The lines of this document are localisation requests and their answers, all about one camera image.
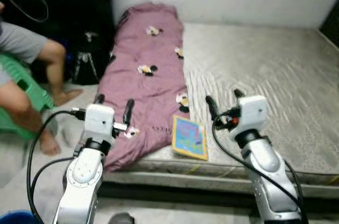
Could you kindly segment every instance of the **black bag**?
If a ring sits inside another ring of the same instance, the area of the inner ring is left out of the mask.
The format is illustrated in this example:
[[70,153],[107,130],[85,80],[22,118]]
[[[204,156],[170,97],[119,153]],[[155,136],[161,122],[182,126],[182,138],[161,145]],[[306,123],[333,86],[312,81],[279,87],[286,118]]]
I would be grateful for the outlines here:
[[109,52],[98,33],[85,32],[69,43],[74,57],[72,82],[80,85],[98,84],[109,62]]

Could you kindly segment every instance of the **gray shorts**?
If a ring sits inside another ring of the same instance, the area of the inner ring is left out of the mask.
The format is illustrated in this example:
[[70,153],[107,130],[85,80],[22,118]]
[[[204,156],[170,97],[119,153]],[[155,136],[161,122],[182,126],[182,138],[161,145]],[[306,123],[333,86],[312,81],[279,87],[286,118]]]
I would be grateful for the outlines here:
[[[0,22],[0,24],[2,26],[0,52],[13,55],[31,64],[44,48],[47,38],[14,24],[6,22]],[[0,65],[0,87],[10,80],[11,78]]]

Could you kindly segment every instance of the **bare foot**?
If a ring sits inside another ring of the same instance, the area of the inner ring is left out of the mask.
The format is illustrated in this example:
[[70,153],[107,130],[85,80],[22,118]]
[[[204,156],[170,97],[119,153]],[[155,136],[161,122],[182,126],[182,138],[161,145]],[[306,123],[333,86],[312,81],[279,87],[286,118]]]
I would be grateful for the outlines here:
[[71,90],[68,92],[62,92],[59,95],[54,96],[54,104],[55,106],[61,106],[65,103],[69,102],[70,100],[73,100],[74,98],[78,97],[80,94],[82,94],[82,89],[77,90]]
[[58,143],[48,131],[45,131],[40,137],[40,149],[48,156],[54,156],[61,152]]

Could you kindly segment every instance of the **gray floor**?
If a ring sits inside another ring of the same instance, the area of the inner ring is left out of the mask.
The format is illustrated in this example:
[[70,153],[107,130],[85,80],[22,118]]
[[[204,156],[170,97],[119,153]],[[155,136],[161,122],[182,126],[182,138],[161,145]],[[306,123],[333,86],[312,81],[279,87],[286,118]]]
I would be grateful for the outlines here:
[[[84,107],[90,103],[96,93],[96,86],[85,87],[85,93],[68,103],[64,108],[72,106]],[[62,153],[59,157],[72,154],[77,139],[66,140],[61,128],[67,122],[61,117],[60,142]],[[0,135],[0,214],[10,210],[28,209],[25,191],[25,163],[27,144],[14,135]],[[50,158],[36,152],[33,172]],[[37,184],[35,202],[46,223],[51,223],[58,201],[62,196],[61,176],[66,164],[59,164],[48,169]],[[137,220],[137,224],[190,224],[190,223],[237,223],[254,224],[258,219],[249,217],[244,209],[209,207],[203,205],[171,204],[158,202],[100,199],[95,223],[107,223],[115,212],[128,211]],[[339,223],[339,216],[310,216],[312,224]]]

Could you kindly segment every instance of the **blue bucket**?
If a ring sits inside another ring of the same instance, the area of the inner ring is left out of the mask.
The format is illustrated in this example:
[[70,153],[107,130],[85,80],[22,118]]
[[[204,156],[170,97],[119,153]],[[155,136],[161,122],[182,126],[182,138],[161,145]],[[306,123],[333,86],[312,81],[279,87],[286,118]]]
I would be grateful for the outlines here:
[[0,224],[39,224],[30,211],[10,211],[0,217]]

